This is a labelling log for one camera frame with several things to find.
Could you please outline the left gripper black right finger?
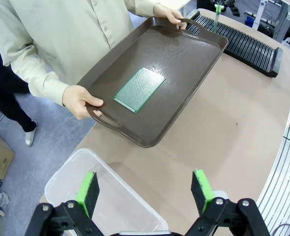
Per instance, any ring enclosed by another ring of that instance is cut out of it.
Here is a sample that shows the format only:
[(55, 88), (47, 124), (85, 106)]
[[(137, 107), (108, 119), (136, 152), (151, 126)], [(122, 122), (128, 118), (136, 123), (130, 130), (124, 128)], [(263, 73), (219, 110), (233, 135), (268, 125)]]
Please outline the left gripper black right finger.
[(233, 236), (270, 235), (253, 199), (237, 203), (216, 197), (203, 170), (194, 170), (191, 192), (199, 217), (186, 232), (187, 236), (212, 236), (219, 227), (228, 228)]

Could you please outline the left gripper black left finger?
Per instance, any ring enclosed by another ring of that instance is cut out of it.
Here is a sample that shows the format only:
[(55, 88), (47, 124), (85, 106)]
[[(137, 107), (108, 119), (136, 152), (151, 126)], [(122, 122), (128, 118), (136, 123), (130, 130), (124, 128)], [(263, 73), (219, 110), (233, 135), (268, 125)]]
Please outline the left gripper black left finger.
[(75, 200), (68, 200), (56, 207), (50, 203), (39, 203), (25, 235), (61, 236), (67, 230), (74, 230), (78, 236), (103, 235), (92, 221), (98, 195), (97, 174), (87, 173)]

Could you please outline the person's right hand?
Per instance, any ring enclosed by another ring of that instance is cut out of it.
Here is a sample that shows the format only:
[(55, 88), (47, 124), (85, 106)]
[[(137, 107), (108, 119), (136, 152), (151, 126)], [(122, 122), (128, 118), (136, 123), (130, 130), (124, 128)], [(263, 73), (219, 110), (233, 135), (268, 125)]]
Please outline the person's right hand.
[(90, 117), (86, 104), (101, 107), (103, 100), (92, 96), (82, 86), (72, 85), (64, 90), (62, 103), (77, 119), (84, 119)]

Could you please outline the person's left hand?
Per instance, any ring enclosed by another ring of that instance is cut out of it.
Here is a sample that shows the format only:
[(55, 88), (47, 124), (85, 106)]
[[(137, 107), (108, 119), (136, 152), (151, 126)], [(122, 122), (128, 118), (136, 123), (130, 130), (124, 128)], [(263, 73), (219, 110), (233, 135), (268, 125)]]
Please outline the person's left hand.
[(182, 22), (183, 15), (180, 11), (172, 9), (160, 3), (155, 3), (153, 7), (153, 14), (155, 17), (166, 18), (176, 26), (176, 28), (185, 30), (187, 27), (186, 22)]

